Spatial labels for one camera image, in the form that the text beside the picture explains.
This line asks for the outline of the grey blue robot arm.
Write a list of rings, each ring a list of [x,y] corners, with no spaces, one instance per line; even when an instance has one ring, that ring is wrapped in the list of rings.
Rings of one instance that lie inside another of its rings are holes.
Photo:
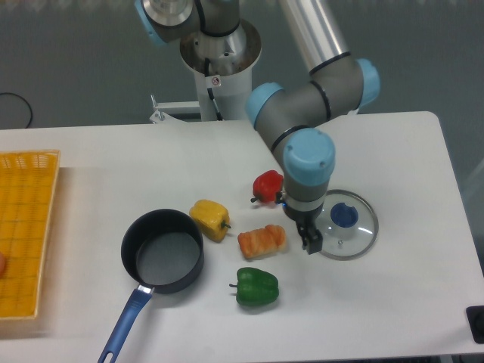
[[[312,254],[323,247],[316,221],[335,167],[334,144],[318,127],[372,102],[380,77],[369,60],[351,55],[327,2],[283,1],[281,7],[309,72],[309,83],[293,92],[275,82],[253,85],[262,41],[238,2],[135,3],[153,42],[178,41],[202,120],[252,123],[283,170],[284,211]]]

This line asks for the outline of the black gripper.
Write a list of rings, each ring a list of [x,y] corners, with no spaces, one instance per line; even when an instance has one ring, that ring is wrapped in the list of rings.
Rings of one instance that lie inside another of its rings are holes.
[[[302,234],[303,249],[308,254],[322,250],[322,234],[315,221],[320,216],[326,194],[310,201],[297,200],[286,191],[276,193],[276,202],[282,205],[284,213],[296,223],[299,234]]]

